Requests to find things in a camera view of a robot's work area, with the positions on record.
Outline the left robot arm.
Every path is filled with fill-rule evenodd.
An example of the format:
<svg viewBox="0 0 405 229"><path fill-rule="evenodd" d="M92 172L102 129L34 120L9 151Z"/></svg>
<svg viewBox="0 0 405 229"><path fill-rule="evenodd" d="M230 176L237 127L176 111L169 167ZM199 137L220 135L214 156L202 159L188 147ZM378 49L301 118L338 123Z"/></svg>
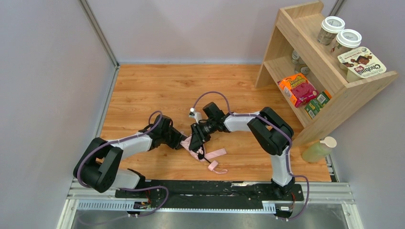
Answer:
<svg viewBox="0 0 405 229"><path fill-rule="evenodd" d="M121 139L104 140L94 138L76 164L73 176L80 185L104 193L110 188L136 189L144 180L143 175L130 169L120 169L122 160L151 151L160 145L171 149L181 149L181 141L186 139L173 126L170 117L156 111L153 123L133 135Z"/></svg>

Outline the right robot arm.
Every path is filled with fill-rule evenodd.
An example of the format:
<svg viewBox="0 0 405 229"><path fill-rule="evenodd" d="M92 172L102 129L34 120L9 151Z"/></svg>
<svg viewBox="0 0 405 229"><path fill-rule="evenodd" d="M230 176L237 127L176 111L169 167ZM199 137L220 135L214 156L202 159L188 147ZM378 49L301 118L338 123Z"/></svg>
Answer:
<svg viewBox="0 0 405 229"><path fill-rule="evenodd" d="M182 146L194 153L199 160L209 157L204 149L211 134L215 132L251 132L262 149L270 154L274 193L285 195L295 184L295 178L290 170L289 150L292 145L294 132L292 128L271 108L265 107L259 112L248 114L225 114L211 102L203 108L207 119L197 119L191 125L191 136Z"/></svg>

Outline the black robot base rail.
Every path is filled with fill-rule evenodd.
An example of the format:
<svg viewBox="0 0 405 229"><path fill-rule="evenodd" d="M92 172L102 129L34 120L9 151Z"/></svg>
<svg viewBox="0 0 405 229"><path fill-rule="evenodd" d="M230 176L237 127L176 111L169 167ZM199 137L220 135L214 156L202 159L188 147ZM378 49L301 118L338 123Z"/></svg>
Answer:
<svg viewBox="0 0 405 229"><path fill-rule="evenodd" d="M80 210L116 210L146 213L156 207L164 212L269 213L288 217L295 203L305 200L301 185L282 190L269 182L150 180L151 190L113 190L104 200L82 199Z"/></svg>

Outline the pink folding umbrella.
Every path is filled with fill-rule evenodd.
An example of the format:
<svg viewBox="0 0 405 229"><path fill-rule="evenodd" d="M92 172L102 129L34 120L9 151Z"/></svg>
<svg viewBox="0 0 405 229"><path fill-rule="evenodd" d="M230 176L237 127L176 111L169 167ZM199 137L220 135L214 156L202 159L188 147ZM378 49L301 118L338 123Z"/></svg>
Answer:
<svg viewBox="0 0 405 229"><path fill-rule="evenodd" d="M191 145L191 137L188 137L185 140L182 140L180 142L180 145L184 149L186 149L190 153L190 155L193 158L195 158L196 160L198 160L200 162L208 162L209 165L208 165L207 169L210 170L211 172L214 172L214 173L220 174L220 175L226 174L228 172L227 169L217 170L219 162L215 160L215 158L217 158L219 156L224 156L227 154L227 151L224 148L207 153L205 151L205 146L202 145L199 148L197 148L196 152L194 152L193 150L189 149L189 147Z"/></svg>

